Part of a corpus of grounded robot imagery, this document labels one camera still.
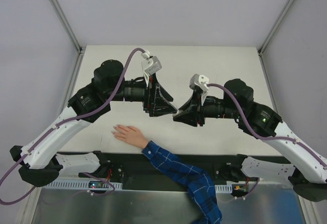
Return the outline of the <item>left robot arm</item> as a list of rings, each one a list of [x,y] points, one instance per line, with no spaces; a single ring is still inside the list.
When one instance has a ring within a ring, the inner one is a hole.
[[[43,135],[26,146],[15,145],[10,154],[19,162],[21,179],[35,187],[46,186],[58,177],[101,178],[109,169],[109,161],[101,151],[63,155],[59,150],[77,133],[111,110],[110,101],[141,102],[150,117],[177,113],[173,98],[152,74],[149,80],[138,77],[126,81],[121,75],[123,64],[106,60],[94,70],[91,83],[79,89],[68,100],[59,117]]]

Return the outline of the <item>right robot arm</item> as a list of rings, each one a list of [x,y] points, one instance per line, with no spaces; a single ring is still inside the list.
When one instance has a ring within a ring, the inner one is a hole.
[[[238,155],[238,163],[227,169],[230,180],[264,179],[291,187],[309,201],[326,200],[326,158],[301,140],[273,109],[256,103],[253,89],[245,82],[233,79],[221,86],[196,74],[190,88],[193,94],[173,117],[175,122],[197,127],[203,126],[206,118],[233,119],[244,133],[268,144],[288,160],[274,163]]]

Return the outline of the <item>blue plaid sleeve forearm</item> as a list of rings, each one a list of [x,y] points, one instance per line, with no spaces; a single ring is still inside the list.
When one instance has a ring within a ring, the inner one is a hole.
[[[153,141],[148,142],[142,154],[154,168],[186,188],[202,212],[202,217],[194,223],[221,223],[222,212],[217,204],[215,185],[207,171],[183,162]]]

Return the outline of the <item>person's hand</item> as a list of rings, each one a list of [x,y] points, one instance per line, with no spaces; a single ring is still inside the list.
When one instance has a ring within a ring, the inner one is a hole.
[[[112,131],[112,134],[114,137],[126,144],[144,149],[149,143],[149,140],[146,139],[142,132],[135,127],[116,125],[113,128],[114,130]]]

